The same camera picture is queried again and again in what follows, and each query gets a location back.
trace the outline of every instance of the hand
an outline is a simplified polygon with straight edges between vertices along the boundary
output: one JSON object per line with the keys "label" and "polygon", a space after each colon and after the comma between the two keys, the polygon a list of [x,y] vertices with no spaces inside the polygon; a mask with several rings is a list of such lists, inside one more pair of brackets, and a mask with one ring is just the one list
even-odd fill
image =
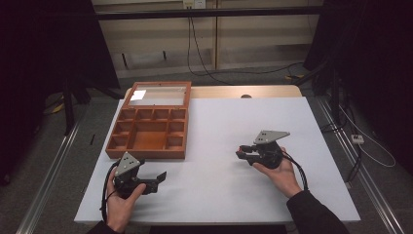
{"label": "hand", "polygon": [[[115,177],[116,168],[112,170],[107,182],[106,196],[115,191],[113,178]],[[123,233],[131,218],[131,212],[137,198],[142,195],[146,184],[139,184],[128,199],[123,199],[118,192],[114,192],[107,199],[107,225],[114,231]]]}
{"label": "hand", "polygon": [[[281,147],[282,152],[286,152],[284,147]],[[283,158],[280,165],[275,169],[268,169],[262,164],[254,163],[252,166],[259,172],[265,174],[278,190],[287,198],[294,196],[302,191],[295,178],[292,163]]]}

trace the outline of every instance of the power cord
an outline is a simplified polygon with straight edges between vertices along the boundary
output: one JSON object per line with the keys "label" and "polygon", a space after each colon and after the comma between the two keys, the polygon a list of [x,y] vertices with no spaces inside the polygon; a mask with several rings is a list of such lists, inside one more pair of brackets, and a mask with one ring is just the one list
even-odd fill
{"label": "power cord", "polygon": [[206,75],[208,75],[208,76],[209,76],[212,80],[214,80],[214,81],[220,82],[220,83],[225,84],[225,85],[234,86],[233,84],[230,84],[230,83],[227,83],[227,82],[225,82],[225,81],[221,81],[221,80],[216,79],[215,77],[213,77],[213,76],[207,71],[207,68],[206,68],[206,66],[204,65],[204,60],[203,60],[203,58],[201,57],[200,47],[198,46],[197,36],[195,35],[194,21],[193,21],[192,18],[188,18],[188,25],[189,25],[189,30],[188,30],[188,32],[189,32],[189,36],[188,36],[188,55],[187,55],[187,62],[188,62],[188,68],[189,68],[189,70],[191,71],[191,73],[192,73],[192,74],[195,74],[195,73],[192,71],[191,66],[189,65],[189,51],[190,51],[190,49],[191,49],[191,24],[192,24],[192,31],[193,31],[193,34],[194,34],[195,44],[197,45],[198,55],[199,55],[199,57],[200,57],[200,59],[201,59],[201,64],[203,65],[203,68],[204,68],[204,71],[206,72]]}
{"label": "power cord", "polygon": [[107,213],[106,213],[106,203],[107,203],[107,200],[109,199],[110,196],[112,196],[112,194],[114,194],[114,193],[116,192],[116,190],[113,191],[113,192],[110,193],[110,194],[107,196],[107,198],[106,198],[107,182],[108,182],[108,180],[109,180],[110,174],[112,173],[112,170],[113,170],[115,167],[118,167],[120,162],[121,162],[121,160],[118,160],[116,163],[112,164],[112,166],[110,167],[109,171],[107,172],[106,179],[105,179],[104,185],[103,185],[103,193],[102,193],[102,200],[101,200],[100,211],[101,211],[101,213],[102,213],[102,218],[103,218],[103,221],[104,221],[105,223],[107,222]]}
{"label": "power cord", "polygon": [[386,151],[386,152],[390,155],[390,157],[392,158],[393,163],[392,163],[391,165],[387,165],[387,164],[384,164],[384,163],[378,161],[378,160],[375,159],[373,156],[369,155],[369,154],[361,147],[361,145],[359,144],[358,147],[360,147],[361,151],[362,151],[364,154],[366,154],[369,158],[371,158],[373,161],[375,161],[376,163],[378,163],[378,164],[380,164],[380,165],[382,165],[382,166],[384,166],[384,167],[387,167],[387,168],[392,168],[392,167],[394,167],[394,166],[395,166],[395,158],[394,158],[393,154],[392,154],[391,152],[389,152],[385,147],[383,147],[380,143],[378,143],[376,140],[374,140],[372,137],[370,137],[370,136],[367,135],[365,132],[363,132],[363,131],[350,119],[350,117],[349,117],[346,113],[344,113],[344,114],[346,115],[346,117],[347,117],[347,119],[350,121],[350,123],[352,123],[352,125],[353,125],[357,130],[359,130],[364,136],[366,136],[367,138],[369,138],[370,140],[372,140],[374,143],[376,143],[378,146],[380,146],[384,151]]}
{"label": "power cord", "polygon": [[291,161],[291,163],[293,163],[297,167],[298,172],[300,172],[301,180],[303,180],[304,190],[309,190],[306,174],[304,173],[303,168],[301,168],[301,166],[297,162],[295,162],[295,160],[287,152],[283,151],[282,153],[284,153],[286,155],[286,156],[282,155],[282,157],[289,160],[289,161]]}
{"label": "power cord", "polygon": [[[261,75],[261,74],[275,73],[275,72],[279,72],[279,71],[282,71],[282,70],[285,70],[285,69],[287,69],[288,74],[291,75],[291,72],[290,72],[289,69],[290,69],[292,66],[298,65],[298,64],[303,64],[303,63],[304,63],[304,62],[302,62],[302,61],[299,61],[299,62],[294,62],[294,63],[292,63],[292,64],[289,64],[289,65],[285,66],[285,67],[278,68],[278,69],[275,69],[275,70],[259,71],[259,72],[254,72],[254,71],[213,71],[213,72],[211,72],[211,71],[208,71],[207,68],[205,67],[204,60],[203,60],[203,58],[202,58],[202,56],[201,56],[201,53],[200,53],[200,48],[199,48],[199,46],[198,46],[198,39],[197,39],[197,36],[196,36],[195,25],[194,25],[193,19],[192,19],[192,18],[188,18],[188,22],[189,22],[189,29],[188,29],[189,35],[188,35],[187,65],[188,65],[189,71],[190,71],[193,75],[196,75],[196,76],[209,76],[209,77],[211,77],[211,78],[212,78],[213,80],[215,80],[215,81],[218,81],[218,82],[221,82],[221,83],[224,83],[224,84],[227,84],[227,85],[233,85],[233,84],[226,83],[226,82],[224,82],[224,81],[217,80],[216,78],[212,77],[212,75],[214,75],[214,74],[230,74],[230,73],[232,73],[232,74],[253,74],[253,75]],[[191,69],[191,65],[190,65],[190,62],[189,62],[189,51],[190,51],[190,49],[191,49],[191,24],[192,24],[192,31],[193,31],[194,40],[195,40],[195,43],[196,43],[196,46],[197,46],[198,56],[199,56],[199,58],[200,58],[200,60],[201,60],[201,63],[202,63],[203,68],[204,68],[204,71],[205,71],[206,73],[202,73],[202,74],[195,73],[195,72]]]}

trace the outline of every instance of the white tabletop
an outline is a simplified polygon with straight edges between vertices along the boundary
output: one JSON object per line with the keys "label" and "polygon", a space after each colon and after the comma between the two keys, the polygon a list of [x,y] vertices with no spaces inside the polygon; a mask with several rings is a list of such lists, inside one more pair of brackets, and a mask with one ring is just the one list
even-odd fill
{"label": "white tabletop", "polygon": [[[235,154],[241,144],[253,144],[261,130],[290,132],[278,143],[303,167],[311,192],[341,220],[359,220],[307,100],[272,97],[191,99],[186,159],[147,161],[140,168],[140,178],[154,178],[163,172],[168,176],[158,193],[137,200],[131,221],[146,225],[291,222],[287,199]],[[103,182],[115,162],[104,151],[107,140],[75,217],[77,222],[101,220]]]}

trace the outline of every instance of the wooden tray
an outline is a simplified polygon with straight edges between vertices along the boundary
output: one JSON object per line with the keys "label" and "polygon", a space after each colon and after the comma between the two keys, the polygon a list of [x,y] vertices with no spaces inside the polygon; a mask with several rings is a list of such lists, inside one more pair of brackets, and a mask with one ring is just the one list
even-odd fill
{"label": "wooden tray", "polygon": [[190,92],[191,82],[134,83],[106,146],[109,157],[128,151],[138,159],[184,159]]}

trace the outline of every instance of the sleeve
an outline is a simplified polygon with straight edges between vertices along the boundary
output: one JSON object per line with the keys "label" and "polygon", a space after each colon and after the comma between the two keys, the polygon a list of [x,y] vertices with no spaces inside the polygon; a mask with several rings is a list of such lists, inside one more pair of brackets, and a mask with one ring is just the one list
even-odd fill
{"label": "sleeve", "polygon": [[295,194],[286,205],[300,234],[349,233],[343,222],[310,191]]}
{"label": "sleeve", "polygon": [[94,228],[89,230],[88,234],[119,234],[112,230],[104,221],[100,221]]}

